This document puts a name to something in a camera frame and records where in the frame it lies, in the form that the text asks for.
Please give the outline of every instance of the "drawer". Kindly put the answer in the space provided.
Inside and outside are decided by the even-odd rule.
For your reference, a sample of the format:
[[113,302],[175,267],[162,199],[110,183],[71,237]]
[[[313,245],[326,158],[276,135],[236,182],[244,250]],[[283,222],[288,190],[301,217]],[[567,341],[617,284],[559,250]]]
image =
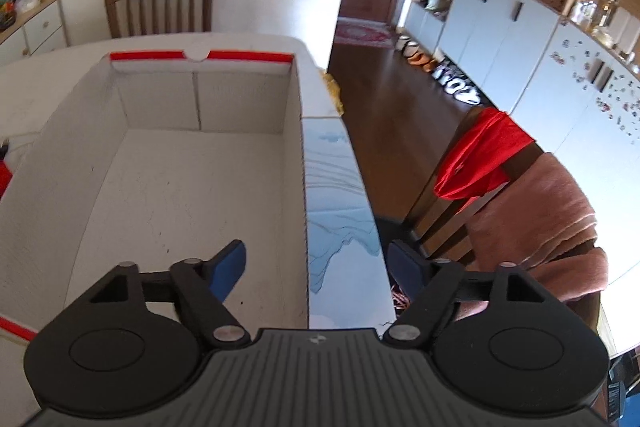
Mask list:
[[24,39],[24,31],[18,28],[7,40],[0,44],[0,66],[6,66],[29,57],[27,41]]
[[55,2],[27,21],[24,31],[27,35],[27,44],[33,53],[45,40],[62,26],[60,7]]
[[66,48],[66,39],[65,31],[60,27],[56,31],[54,31],[53,35],[50,36],[46,41],[44,41],[31,55],[42,55],[43,53],[60,50],[62,48]]

